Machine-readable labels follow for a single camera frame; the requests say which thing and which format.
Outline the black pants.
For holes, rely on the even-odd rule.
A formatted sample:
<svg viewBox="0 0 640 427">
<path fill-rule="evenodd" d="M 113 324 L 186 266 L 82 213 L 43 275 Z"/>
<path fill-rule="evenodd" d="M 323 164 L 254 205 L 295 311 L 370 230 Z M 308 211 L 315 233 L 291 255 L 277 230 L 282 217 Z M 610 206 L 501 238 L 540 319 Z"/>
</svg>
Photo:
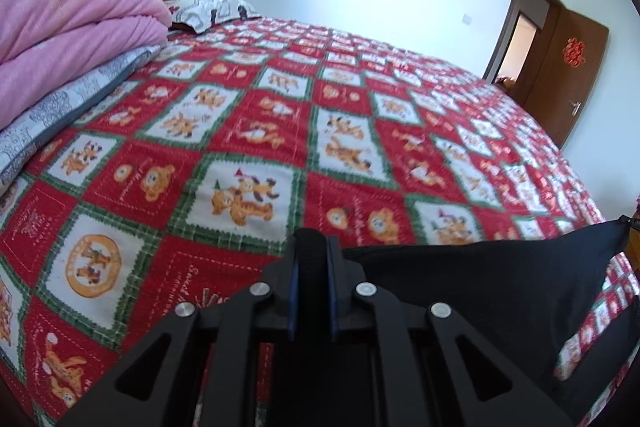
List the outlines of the black pants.
<svg viewBox="0 0 640 427">
<path fill-rule="evenodd" d="M 566 381 L 564 343 L 626 246 L 628 218 L 543 241 L 342 248 L 297 230 L 279 286 L 277 426 L 631 426 L 639 308 Z"/>
</svg>

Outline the red christmas patchwork bedspread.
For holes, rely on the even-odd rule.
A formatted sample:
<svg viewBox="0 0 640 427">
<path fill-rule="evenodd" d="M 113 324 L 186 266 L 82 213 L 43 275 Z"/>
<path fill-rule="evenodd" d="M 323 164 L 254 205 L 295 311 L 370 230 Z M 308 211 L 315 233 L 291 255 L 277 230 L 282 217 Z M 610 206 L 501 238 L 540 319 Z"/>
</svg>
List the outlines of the red christmas patchwork bedspread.
<svg viewBox="0 0 640 427">
<path fill-rule="evenodd" d="M 1 194 L 1 421 L 58 421 L 175 306 L 221 305 L 300 229 L 342 248 L 543 241 L 608 222 L 524 110 L 446 62 L 258 18 L 168 28 L 153 60 Z M 639 283 L 624 250 L 564 343 L 566 381 Z M 277 350 L 243 404 L 218 369 L 190 426 L 277 426 Z"/>
</svg>

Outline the grey patterned folded quilt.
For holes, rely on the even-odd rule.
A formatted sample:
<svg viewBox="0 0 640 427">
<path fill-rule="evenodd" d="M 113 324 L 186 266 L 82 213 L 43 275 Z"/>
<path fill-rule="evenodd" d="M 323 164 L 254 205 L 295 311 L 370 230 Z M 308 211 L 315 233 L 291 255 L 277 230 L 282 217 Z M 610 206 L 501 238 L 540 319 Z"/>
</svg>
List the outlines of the grey patterned folded quilt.
<svg viewBox="0 0 640 427">
<path fill-rule="evenodd" d="M 83 113 L 110 95 L 163 46 L 142 46 L 93 69 L 47 94 L 1 131 L 1 194 L 37 150 Z"/>
</svg>

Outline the red double happiness decoration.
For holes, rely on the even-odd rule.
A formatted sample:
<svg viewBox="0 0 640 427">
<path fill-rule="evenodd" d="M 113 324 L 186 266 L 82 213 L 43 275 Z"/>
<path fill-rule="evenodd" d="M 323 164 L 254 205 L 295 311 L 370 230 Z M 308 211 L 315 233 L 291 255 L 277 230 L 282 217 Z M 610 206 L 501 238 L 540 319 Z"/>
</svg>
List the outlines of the red double happiness decoration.
<svg viewBox="0 0 640 427">
<path fill-rule="evenodd" d="M 565 64 L 571 68 L 578 68 L 585 64 L 586 45 L 582 40 L 575 37 L 567 39 L 566 46 L 562 49 L 562 57 Z"/>
</svg>

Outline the brown wooden door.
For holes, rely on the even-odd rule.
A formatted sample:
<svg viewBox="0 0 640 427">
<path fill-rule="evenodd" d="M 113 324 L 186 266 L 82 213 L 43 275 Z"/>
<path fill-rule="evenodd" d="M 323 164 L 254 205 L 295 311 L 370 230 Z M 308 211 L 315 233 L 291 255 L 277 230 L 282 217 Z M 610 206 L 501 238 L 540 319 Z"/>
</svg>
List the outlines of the brown wooden door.
<svg viewBox="0 0 640 427">
<path fill-rule="evenodd" d="M 564 63 L 562 49 L 567 39 L 575 37 L 585 45 L 585 64 L 571 68 Z M 608 28 L 574 11 L 561 11 L 551 37 L 549 49 L 524 109 L 549 135 L 557 147 L 562 147 L 572 132 L 578 116 L 570 115 L 570 102 L 587 102 L 597 80 L 602 58 L 608 44 Z"/>
</svg>

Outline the pink folded blanket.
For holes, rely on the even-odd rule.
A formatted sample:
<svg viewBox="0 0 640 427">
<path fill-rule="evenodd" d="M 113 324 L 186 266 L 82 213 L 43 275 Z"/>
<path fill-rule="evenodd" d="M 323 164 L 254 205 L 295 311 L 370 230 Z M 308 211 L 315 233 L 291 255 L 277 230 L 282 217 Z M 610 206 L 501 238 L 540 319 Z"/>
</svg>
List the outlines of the pink folded blanket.
<svg viewBox="0 0 640 427">
<path fill-rule="evenodd" d="M 163 0 L 1 0 L 1 127 L 50 92 L 166 41 Z"/>
</svg>

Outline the white patterned pillow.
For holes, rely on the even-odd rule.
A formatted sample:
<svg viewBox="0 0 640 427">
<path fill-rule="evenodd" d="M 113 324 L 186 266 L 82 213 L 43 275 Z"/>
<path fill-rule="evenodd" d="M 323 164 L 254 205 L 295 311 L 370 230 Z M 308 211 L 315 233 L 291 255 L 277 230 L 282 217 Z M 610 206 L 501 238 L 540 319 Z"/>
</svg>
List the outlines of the white patterned pillow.
<svg viewBox="0 0 640 427">
<path fill-rule="evenodd" d="M 232 20 L 260 17 L 244 0 L 168 0 L 165 4 L 174 26 L 190 28 L 197 35 Z"/>
</svg>

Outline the dark wooden door frame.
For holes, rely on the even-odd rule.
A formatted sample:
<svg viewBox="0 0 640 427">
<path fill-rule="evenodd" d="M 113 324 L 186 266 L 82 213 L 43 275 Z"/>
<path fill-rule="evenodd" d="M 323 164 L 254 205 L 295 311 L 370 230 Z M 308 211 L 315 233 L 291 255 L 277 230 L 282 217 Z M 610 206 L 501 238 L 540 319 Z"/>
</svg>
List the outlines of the dark wooden door frame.
<svg viewBox="0 0 640 427">
<path fill-rule="evenodd" d="M 558 23 L 560 13 L 564 9 L 565 5 L 561 0 L 511 0 L 506 20 L 483 78 L 490 83 L 497 81 L 499 69 L 513 40 L 516 24 L 522 18 L 528 20 L 536 28 L 532 44 L 521 68 L 521 73 L 524 74 L 521 88 L 528 90 L 533 78 L 538 75 L 541 69 L 542 59 L 549 49 L 553 31 Z"/>
</svg>

